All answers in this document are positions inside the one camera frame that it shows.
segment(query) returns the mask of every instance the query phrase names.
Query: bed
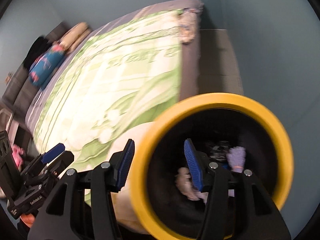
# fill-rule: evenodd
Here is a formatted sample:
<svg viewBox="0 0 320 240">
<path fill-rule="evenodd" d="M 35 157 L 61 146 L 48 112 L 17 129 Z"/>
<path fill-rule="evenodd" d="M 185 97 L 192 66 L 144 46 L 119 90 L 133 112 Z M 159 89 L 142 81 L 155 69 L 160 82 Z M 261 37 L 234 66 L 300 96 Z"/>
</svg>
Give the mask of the bed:
<svg viewBox="0 0 320 240">
<path fill-rule="evenodd" d="M 136 144 L 150 123 L 198 94 L 199 0 L 145 7 L 93 31 L 31 103 L 25 123 L 39 152 L 64 143 L 77 171 L 90 170 L 127 139 Z M 130 174 L 113 195 L 118 221 L 147 233 L 129 203 Z M 90 204 L 90 192 L 85 200 Z"/>
</svg>

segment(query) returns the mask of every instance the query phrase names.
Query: bucket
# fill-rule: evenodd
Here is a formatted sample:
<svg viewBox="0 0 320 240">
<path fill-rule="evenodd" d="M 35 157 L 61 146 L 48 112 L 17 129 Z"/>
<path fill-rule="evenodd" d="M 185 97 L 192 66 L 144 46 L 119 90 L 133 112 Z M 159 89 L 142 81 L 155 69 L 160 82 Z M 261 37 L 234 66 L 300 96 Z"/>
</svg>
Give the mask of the bucket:
<svg viewBox="0 0 320 240">
<path fill-rule="evenodd" d="M 155 238 L 194 239 L 202 225 L 205 204 L 188 200 L 175 185 L 178 169 L 185 163 L 187 138 L 200 151 L 206 140 L 244 147 L 244 168 L 258 176 L 278 209 L 283 207 L 292 184 L 293 153 L 280 121 L 244 96 L 203 94 L 161 114 L 135 153 L 131 201 L 140 222 Z"/>
</svg>

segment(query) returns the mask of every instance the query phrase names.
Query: laundry basket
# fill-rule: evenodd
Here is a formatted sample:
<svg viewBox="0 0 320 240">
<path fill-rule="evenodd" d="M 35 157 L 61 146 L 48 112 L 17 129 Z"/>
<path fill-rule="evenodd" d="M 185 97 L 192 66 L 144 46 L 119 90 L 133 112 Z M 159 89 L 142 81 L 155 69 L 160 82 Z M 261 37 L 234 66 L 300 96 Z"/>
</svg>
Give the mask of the laundry basket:
<svg viewBox="0 0 320 240">
<path fill-rule="evenodd" d="M 177 170 L 185 163 L 186 138 L 192 139 L 197 150 L 205 140 L 226 140 L 231 146 L 245 147 L 245 168 L 260 178 L 278 209 L 282 208 L 292 183 L 293 153 L 280 121 L 244 96 L 199 95 L 157 118 L 132 164 L 132 204 L 155 238 L 196 238 L 201 228 L 204 203 L 188 200 L 175 185 Z"/>
</svg>

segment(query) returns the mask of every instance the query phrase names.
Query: yellow bucket rim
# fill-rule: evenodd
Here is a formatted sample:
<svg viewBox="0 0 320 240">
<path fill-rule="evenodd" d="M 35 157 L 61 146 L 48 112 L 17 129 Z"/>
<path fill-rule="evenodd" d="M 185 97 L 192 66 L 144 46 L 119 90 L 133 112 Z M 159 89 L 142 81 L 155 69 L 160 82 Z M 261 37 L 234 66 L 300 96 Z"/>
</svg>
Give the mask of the yellow bucket rim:
<svg viewBox="0 0 320 240">
<path fill-rule="evenodd" d="M 227 108 L 250 116 L 270 136 L 278 160 L 278 176 L 272 196 L 280 210 L 290 191 L 293 179 L 293 151 L 289 136 L 279 119 L 262 104 L 236 94 L 209 93 L 187 98 L 164 111 L 150 127 L 131 166 L 131 201 L 145 229 L 160 240 L 190 240 L 169 229 L 157 217 L 148 199 L 146 177 L 151 156 L 161 138 L 178 122 L 200 111 L 212 108 Z"/>
</svg>

